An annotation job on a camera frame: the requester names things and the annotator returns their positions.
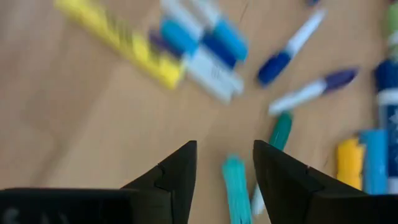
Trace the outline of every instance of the marker label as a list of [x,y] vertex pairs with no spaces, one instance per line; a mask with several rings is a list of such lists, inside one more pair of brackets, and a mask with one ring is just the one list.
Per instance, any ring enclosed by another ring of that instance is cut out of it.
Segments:
[[155,50],[146,38],[133,33],[105,8],[87,0],[57,0],[56,6],[122,53],[138,62],[170,89],[177,87],[184,67],[168,52]]

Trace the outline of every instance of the yellow marker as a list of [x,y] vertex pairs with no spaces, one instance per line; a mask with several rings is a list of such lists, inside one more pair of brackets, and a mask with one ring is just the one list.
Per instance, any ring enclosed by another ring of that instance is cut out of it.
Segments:
[[337,148],[337,179],[358,190],[362,190],[362,167],[364,146],[358,139],[348,139]]
[[166,51],[156,51],[146,38],[132,33],[124,22],[100,5],[89,0],[57,0],[55,5],[102,37],[127,59],[139,62],[167,87],[174,89],[182,79],[182,63]]

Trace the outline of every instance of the wooden table surface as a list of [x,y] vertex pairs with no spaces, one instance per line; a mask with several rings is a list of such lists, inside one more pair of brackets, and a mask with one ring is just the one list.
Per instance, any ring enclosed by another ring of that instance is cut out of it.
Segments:
[[[137,30],[160,19],[158,0],[104,3]],[[269,88],[255,77],[313,9],[303,0],[222,0],[240,28],[249,57],[237,71],[242,97],[228,105],[191,80],[169,91],[53,8],[52,0],[0,2],[0,187],[118,188],[188,140],[198,141],[190,223],[229,223],[221,165],[235,153],[255,184],[252,144],[267,140],[275,118],[268,104],[322,75],[351,65],[358,78],[344,90],[294,109],[286,153],[335,174],[335,147],[376,125],[372,70],[386,48],[387,1],[321,0],[320,28]],[[256,223],[268,223],[266,214]]]

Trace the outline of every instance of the wooden floor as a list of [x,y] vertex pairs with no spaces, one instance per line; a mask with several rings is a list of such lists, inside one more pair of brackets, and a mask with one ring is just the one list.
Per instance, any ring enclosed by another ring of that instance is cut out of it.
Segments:
[[[268,104],[332,70],[359,65],[344,90],[294,110],[285,151],[335,174],[336,144],[376,125],[372,69],[385,54],[386,1],[321,0],[328,15],[284,74],[266,90],[255,82],[264,60],[310,15],[303,0],[222,0],[247,37],[238,72],[244,95],[220,104],[191,80],[168,91],[53,8],[52,0],[0,2],[0,187],[117,188],[188,140],[198,141],[190,223],[229,223],[221,165],[235,153],[254,188],[252,144],[267,140]],[[158,0],[105,1],[145,32]],[[256,223],[267,223],[266,214]]]

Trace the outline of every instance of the teal marker cap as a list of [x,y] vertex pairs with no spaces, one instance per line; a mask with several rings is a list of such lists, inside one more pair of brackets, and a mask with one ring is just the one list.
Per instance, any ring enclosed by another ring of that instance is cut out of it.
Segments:
[[283,112],[275,124],[269,144],[283,151],[292,130],[293,116],[290,112]]

